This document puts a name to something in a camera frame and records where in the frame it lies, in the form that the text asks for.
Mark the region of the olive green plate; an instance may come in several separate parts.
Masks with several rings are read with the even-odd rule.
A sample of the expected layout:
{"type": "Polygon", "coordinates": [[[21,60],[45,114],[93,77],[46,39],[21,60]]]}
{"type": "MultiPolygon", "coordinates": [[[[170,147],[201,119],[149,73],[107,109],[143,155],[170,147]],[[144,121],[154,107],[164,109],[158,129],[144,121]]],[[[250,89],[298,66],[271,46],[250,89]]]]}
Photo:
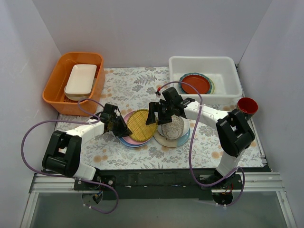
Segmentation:
{"type": "Polygon", "coordinates": [[[144,142],[152,138],[157,130],[157,122],[146,125],[149,111],[140,109],[131,114],[127,120],[127,127],[131,130],[130,137],[138,142],[144,142]]]}

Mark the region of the cream and green plate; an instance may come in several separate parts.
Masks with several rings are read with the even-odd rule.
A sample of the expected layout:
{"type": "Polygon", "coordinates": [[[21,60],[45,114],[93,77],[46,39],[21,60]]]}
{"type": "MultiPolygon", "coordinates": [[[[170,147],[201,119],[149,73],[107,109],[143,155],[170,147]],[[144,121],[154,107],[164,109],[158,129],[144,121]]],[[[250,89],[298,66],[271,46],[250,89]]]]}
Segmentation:
{"type": "Polygon", "coordinates": [[[212,79],[210,81],[211,81],[211,85],[212,85],[212,89],[211,89],[210,94],[214,94],[214,92],[215,92],[215,84],[214,84],[214,82],[213,82],[212,79]]]}

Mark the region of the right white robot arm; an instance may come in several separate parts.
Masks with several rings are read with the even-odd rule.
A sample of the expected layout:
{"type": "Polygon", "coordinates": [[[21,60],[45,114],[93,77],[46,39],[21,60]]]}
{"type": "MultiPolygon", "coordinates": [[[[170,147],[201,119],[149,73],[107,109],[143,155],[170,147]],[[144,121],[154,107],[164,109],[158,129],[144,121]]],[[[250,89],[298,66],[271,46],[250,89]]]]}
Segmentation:
{"type": "Polygon", "coordinates": [[[220,164],[216,168],[213,183],[201,183],[197,178],[194,181],[202,187],[217,185],[221,189],[232,183],[232,175],[238,170],[239,160],[255,139],[243,113],[221,111],[210,108],[193,98],[182,98],[174,87],[169,87],[162,93],[156,92],[163,98],[158,102],[149,103],[149,114],[146,125],[153,123],[167,124],[172,122],[173,115],[194,120],[197,124],[203,123],[217,130],[220,145],[224,151],[220,164]]]}

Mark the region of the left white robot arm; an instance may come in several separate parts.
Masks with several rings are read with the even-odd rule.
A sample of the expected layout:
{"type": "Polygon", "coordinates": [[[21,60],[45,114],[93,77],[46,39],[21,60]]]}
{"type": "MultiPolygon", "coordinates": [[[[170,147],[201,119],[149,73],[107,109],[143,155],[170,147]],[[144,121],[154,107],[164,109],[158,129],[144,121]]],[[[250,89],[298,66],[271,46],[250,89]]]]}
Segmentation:
{"type": "Polygon", "coordinates": [[[105,104],[103,111],[93,115],[84,125],[68,131],[54,131],[51,135],[42,167],[70,178],[81,178],[85,185],[96,190],[101,178],[97,168],[81,162],[81,149],[84,144],[104,133],[112,132],[116,137],[132,134],[117,106],[105,104]]]}

